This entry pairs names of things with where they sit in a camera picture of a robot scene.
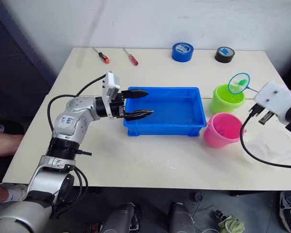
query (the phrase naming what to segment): black cable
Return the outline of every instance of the black cable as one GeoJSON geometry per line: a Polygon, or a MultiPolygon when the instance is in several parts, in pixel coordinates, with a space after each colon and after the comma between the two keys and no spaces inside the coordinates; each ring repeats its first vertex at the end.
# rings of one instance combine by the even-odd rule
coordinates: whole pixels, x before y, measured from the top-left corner
{"type": "Polygon", "coordinates": [[[67,206],[65,206],[59,210],[56,210],[56,212],[54,213],[54,217],[59,217],[62,213],[66,212],[68,209],[70,209],[72,206],[74,206],[77,202],[79,202],[84,196],[84,194],[82,195],[83,183],[82,183],[82,178],[81,178],[81,175],[84,178],[84,173],[82,172],[80,175],[80,173],[79,173],[80,170],[76,166],[74,167],[73,170],[79,179],[79,183],[80,183],[79,193],[73,201],[70,201],[69,203],[67,203],[67,206]]]}
{"type": "Polygon", "coordinates": [[[244,150],[247,152],[247,154],[249,154],[252,158],[254,158],[255,160],[258,160],[258,161],[261,162],[261,163],[268,164],[268,165],[271,165],[271,166],[278,166],[278,167],[291,168],[291,165],[274,164],[274,163],[270,163],[270,162],[267,162],[267,161],[261,160],[261,159],[255,157],[252,153],[250,153],[250,151],[248,151],[248,149],[246,148],[246,146],[245,146],[245,144],[244,144],[244,142],[243,142],[243,130],[244,130],[246,124],[248,123],[248,121],[250,120],[251,117],[252,117],[252,115],[249,115],[249,116],[248,116],[248,118],[247,118],[246,121],[243,123],[242,128],[241,128],[240,139],[241,139],[241,144],[242,144],[243,149],[244,149],[244,150]]]}
{"type": "Polygon", "coordinates": [[[52,130],[52,132],[53,132],[54,128],[53,128],[52,120],[51,120],[51,118],[50,118],[50,107],[51,107],[52,103],[53,103],[55,100],[57,100],[57,99],[59,99],[59,98],[62,98],[62,97],[75,97],[75,96],[74,96],[74,95],[59,95],[59,96],[56,96],[56,97],[52,98],[52,99],[49,101],[49,103],[48,103],[48,110],[47,110],[47,111],[48,111],[48,123],[49,123],[50,129],[52,130]]]}
{"type": "Polygon", "coordinates": [[[78,169],[77,167],[75,167],[75,169],[76,169],[76,170],[77,170],[77,171],[78,171],[78,172],[83,176],[83,179],[84,179],[84,181],[85,181],[85,190],[84,190],[82,196],[80,196],[80,198],[79,198],[79,200],[78,200],[78,201],[80,201],[80,200],[82,200],[82,199],[84,198],[84,196],[87,194],[87,191],[88,191],[88,180],[87,180],[85,174],[84,174],[80,169],[78,169]]]}
{"type": "Polygon", "coordinates": [[[79,189],[79,193],[77,195],[77,197],[74,199],[73,202],[78,201],[78,199],[80,198],[81,194],[82,194],[82,189],[83,189],[83,183],[82,183],[82,178],[81,175],[79,174],[79,172],[77,171],[76,167],[74,167],[74,172],[77,174],[77,177],[79,179],[79,183],[80,183],[80,189],[79,189]]]}
{"type": "Polygon", "coordinates": [[[90,83],[88,83],[87,85],[85,85],[77,94],[76,96],[79,96],[86,88],[88,88],[90,85],[92,85],[93,83],[98,82],[99,80],[102,80],[104,77],[106,77],[106,75],[102,75],[99,78],[92,80],[90,83]]]}

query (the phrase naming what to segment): handwritten label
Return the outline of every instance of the handwritten label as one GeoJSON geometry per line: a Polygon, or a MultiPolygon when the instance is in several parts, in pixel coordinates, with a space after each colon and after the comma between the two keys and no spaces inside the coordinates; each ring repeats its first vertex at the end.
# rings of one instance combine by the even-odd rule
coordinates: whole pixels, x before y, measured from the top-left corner
{"type": "Polygon", "coordinates": [[[68,126],[70,126],[74,120],[74,116],[68,116],[68,115],[62,115],[62,117],[60,118],[59,124],[58,126],[60,128],[67,128],[68,126]]]}

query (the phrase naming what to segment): pink bucket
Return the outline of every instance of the pink bucket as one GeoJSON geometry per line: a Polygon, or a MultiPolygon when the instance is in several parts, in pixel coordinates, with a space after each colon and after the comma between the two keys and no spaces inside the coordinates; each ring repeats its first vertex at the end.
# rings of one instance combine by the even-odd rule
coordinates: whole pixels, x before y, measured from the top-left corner
{"type": "Polygon", "coordinates": [[[204,138],[211,147],[221,148],[238,142],[242,122],[230,113],[218,113],[207,123],[204,138]]]}

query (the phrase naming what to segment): blue tape roll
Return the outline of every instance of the blue tape roll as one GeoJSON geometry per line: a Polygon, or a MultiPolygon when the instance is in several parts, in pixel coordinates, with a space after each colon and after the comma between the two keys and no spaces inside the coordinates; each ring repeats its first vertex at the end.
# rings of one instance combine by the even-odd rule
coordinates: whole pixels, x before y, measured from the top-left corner
{"type": "Polygon", "coordinates": [[[176,43],[173,45],[172,58],[177,62],[188,62],[193,55],[194,48],[188,43],[176,43]]]}

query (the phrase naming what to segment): red screwdriver handle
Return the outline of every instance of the red screwdriver handle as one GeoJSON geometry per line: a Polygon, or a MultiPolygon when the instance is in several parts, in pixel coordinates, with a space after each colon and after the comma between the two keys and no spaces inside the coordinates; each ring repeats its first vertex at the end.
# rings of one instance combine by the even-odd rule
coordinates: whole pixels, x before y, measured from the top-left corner
{"type": "Polygon", "coordinates": [[[130,59],[130,61],[135,65],[135,66],[137,66],[139,63],[138,63],[138,61],[136,60],[136,58],[134,58],[134,56],[133,55],[128,55],[128,57],[129,57],[129,59],[130,59]]]}

